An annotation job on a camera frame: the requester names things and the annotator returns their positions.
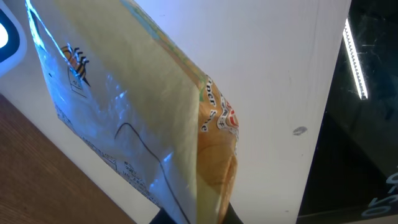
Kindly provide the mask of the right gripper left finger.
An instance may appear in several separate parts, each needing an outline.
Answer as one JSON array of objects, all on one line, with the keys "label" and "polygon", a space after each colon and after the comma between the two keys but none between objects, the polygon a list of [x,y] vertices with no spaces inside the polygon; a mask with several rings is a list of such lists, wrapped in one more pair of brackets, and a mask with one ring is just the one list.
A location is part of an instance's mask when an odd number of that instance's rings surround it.
[{"label": "right gripper left finger", "polygon": [[176,224],[176,222],[161,208],[149,224]]}]

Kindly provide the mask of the white blue snack bag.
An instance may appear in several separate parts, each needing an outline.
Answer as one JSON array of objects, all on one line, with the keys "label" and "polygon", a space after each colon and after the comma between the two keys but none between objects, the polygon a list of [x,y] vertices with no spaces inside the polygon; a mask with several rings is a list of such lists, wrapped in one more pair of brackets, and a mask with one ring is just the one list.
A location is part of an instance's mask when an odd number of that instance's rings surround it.
[{"label": "white blue snack bag", "polygon": [[27,1],[57,115],[176,223],[223,223],[239,123],[135,1]]}]

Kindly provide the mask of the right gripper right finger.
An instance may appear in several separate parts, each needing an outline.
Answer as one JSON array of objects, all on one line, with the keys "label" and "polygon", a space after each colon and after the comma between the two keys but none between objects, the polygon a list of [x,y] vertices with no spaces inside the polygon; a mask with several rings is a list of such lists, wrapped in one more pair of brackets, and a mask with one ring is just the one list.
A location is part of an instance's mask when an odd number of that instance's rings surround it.
[{"label": "right gripper right finger", "polygon": [[231,203],[228,204],[227,211],[223,218],[222,224],[243,224],[242,220],[238,217],[237,213]]}]

